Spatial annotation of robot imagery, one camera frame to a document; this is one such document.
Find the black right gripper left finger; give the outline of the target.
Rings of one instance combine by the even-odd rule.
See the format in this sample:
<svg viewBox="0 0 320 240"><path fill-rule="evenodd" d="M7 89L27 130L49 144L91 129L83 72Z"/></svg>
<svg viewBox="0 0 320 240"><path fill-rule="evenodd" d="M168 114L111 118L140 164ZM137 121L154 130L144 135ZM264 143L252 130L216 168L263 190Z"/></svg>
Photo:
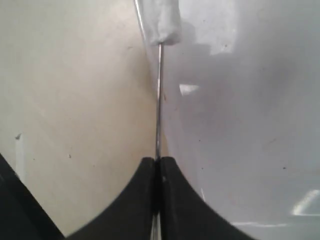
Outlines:
<svg viewBox="0 0 320 240"><path fill-rule="evenodd" d="M155 160L141 159L116 199L68 240L149 240L154 214Z"/></svg>

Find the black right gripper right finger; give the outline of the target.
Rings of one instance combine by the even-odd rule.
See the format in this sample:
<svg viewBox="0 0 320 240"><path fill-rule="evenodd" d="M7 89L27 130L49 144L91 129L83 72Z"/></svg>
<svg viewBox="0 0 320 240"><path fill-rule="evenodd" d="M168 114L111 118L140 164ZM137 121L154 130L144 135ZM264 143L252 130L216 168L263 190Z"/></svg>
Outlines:
<svg viewBox="0 0 320 240"><path fill-rule="evenodd" d="M244 233L213 211L189 184L176 160L159 161L163 240L243 240Z"/></svg>

